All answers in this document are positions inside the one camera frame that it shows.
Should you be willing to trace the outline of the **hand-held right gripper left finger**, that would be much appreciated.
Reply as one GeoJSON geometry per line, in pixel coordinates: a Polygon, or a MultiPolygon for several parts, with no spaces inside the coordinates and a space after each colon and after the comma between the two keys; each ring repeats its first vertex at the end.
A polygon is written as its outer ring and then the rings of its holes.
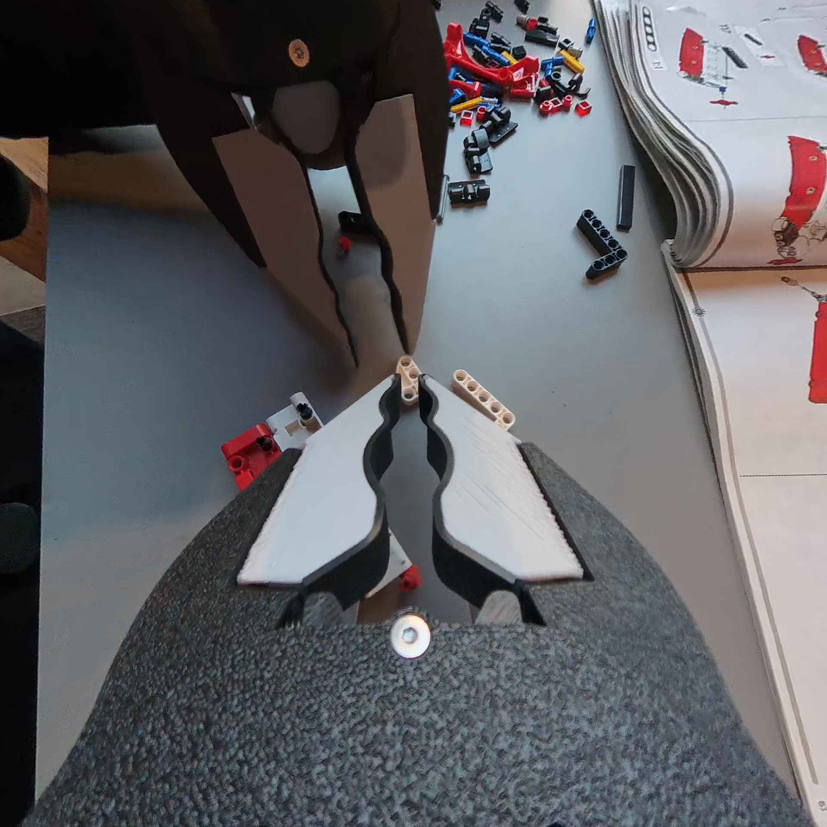
{"type": "Polygon", "coordinates": [[[402,576],[380,481],[401,408],[392,375],[309,437],[238,573],[240,586],[326,591],[343,608],[402,576]]]}

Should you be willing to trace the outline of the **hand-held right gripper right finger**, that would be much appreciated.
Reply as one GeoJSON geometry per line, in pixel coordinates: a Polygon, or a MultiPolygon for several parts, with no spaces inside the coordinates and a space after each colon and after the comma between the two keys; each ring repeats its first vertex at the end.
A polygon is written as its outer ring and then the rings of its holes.
{"type": "Polygon", "coordinates": [[[529,588],[584,579],[521,442],[483,409],[419,377],[427,458],[438,475],[432,560],[441,582],[481,609],[493,592],[528,602],[529,588]]]}

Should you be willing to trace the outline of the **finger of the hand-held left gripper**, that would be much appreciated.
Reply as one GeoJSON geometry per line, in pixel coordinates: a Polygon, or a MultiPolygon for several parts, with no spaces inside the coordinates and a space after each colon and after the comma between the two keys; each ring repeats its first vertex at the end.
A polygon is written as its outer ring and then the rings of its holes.
{"type": "Polygon", "coordinates": [[[354,163],[357,198],[375,230],[380,274],[409,353],[421,330],[435,234],[412,94],[374,104],[358,131],[354,163]]]}
{"type": "Polygon", "coordinates": [[[346,370],[355,370],[352,338],[323,263],[322,232],[304,168],[253,128],[214,137],[213,145],[280,293],[346,370]]]}

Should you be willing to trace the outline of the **pile of brick pieces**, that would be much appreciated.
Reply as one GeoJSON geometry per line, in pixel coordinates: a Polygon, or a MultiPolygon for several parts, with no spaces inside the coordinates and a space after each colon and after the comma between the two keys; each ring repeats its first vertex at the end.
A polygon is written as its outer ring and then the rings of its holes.
{"type": "Polygon", "coordinates": [[[450,92],[448,126],[470,128],[462,147],[470,180],[442,176],[438,222],[448,206],[488,203],[491,186],[485,177],[493,169],[491,150],[518,128],[509,103],[532,102],[543,118],[561,112],[584,118],[593,110],[591,90],[583,86],[583,50],[571,39],[560,38],[547,16],[530,15],[530,2],[514,5],[522,44],[514,45],[491,30],[492,23],[504,18],[497,2],[485,2],[467,28],[456,22],[448,27],[443,44],[450,92]]]}

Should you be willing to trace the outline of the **red and white brick panel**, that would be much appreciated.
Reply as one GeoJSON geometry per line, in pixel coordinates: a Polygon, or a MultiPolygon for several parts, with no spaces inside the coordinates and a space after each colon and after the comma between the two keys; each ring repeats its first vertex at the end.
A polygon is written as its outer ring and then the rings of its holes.
{"type": "MultiPolygon", "coordinates": [[[[306,440],[324,426],[316,408],[309,403],[303,393],[298,392],[290,398],[290,404],[287,407],[224,443],[221,447],[222,454],[228,469],[236,479],[239,490],[248,489],[253,481],[259,479],[268,468],[274,466],[276,460],[288,457],[297,462],[306,440]]],[[[398,541],[390,526],[389,531],[398,541]]],[[[411,565],[416,564],[402,548],[402,572],[411,565]]],[[[395,584],[396,588],[402,592],[398,581],[393,581],[363,600],[374,597],[391,584],[395,584]]]]}

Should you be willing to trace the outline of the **white angled brick beam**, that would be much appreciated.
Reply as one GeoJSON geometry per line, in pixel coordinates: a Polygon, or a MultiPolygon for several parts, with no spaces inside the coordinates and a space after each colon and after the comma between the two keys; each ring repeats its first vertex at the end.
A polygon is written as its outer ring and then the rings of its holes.
{"type": "Polygon", "coordinates": [[[510,431],[514,426],[513,412],[467,371],[462,369],[454,371],[450,390],[505,431],[510,431]]]}

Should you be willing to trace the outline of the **grey desk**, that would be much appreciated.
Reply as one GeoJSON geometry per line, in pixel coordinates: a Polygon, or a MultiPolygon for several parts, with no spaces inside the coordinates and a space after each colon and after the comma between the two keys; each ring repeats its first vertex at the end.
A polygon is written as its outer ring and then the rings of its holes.
{"type": "MultiPolygon", "coordinates": [[[[414,359],[466,368],[515,433],[662,566],[752,737],[790,761],[660,253],[671,202],[627,130],[602,39],[594,112],[533,111],[494,152],[488,206],[437,228],[414,359]]],[[[337,261],[349,374],[206,212],[50,199],[36,795],[71,750],[122,639],[174,558],[237,489],[219,446],[300,390],[329,422],[396,363],[377,253],[337,261]]]]}

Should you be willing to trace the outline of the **open instruction booklet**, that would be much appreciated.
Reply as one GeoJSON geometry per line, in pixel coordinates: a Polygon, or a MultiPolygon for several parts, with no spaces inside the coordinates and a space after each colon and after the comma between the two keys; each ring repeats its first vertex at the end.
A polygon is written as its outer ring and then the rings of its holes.
{"type": "Polygon", "coordinates": [[[815,825],[826,799],[825,2],[594,2],[815,825]]]}

